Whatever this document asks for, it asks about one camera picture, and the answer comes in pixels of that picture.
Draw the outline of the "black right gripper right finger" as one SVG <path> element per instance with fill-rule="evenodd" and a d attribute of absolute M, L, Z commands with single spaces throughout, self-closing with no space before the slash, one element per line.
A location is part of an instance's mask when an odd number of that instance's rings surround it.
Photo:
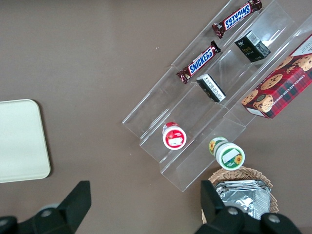
<path fill-rule="evenodd" d="M 201 182 L 201 207 L 207 223 L 197 234 L 300 234 L 295 224 L 282 214 L 265 213 L 254 219 L 236 207 L 225 206 L 208 180 Z"/>

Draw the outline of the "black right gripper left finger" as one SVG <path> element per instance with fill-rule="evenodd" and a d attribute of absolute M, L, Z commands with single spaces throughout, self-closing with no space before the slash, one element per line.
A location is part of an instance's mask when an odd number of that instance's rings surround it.
<path fill-rule="evenodd" d="M 74 234 L 91 207 L 89 181 L 80 181 L 56 207 L 48 206 L 26 221 L 15 216 L 0 218 L 2 234 Z"/>

